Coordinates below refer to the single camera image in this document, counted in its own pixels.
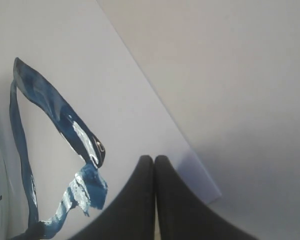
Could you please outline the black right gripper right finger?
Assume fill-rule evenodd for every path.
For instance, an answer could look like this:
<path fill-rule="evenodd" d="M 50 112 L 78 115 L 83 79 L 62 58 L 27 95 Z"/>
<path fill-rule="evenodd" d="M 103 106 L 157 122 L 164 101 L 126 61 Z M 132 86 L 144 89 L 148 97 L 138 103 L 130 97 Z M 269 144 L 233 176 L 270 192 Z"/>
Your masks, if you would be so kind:
<path fill-rule="evenodd" d="M 165 155 L 158 155 L 154 160 L 154 188 L 162 240 L 256 239 L 204 204 Z"/>

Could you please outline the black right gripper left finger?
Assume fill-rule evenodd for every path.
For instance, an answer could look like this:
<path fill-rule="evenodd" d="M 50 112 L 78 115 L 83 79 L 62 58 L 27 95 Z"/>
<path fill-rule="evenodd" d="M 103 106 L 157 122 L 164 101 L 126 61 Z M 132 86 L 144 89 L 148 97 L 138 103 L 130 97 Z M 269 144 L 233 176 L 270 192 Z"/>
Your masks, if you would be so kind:
<path fill-rule="evenodd" d="M 71 239 L 153 240 L 155 205 L 154 161 L 149 155 L 142 155 L 117 197 Z"/>

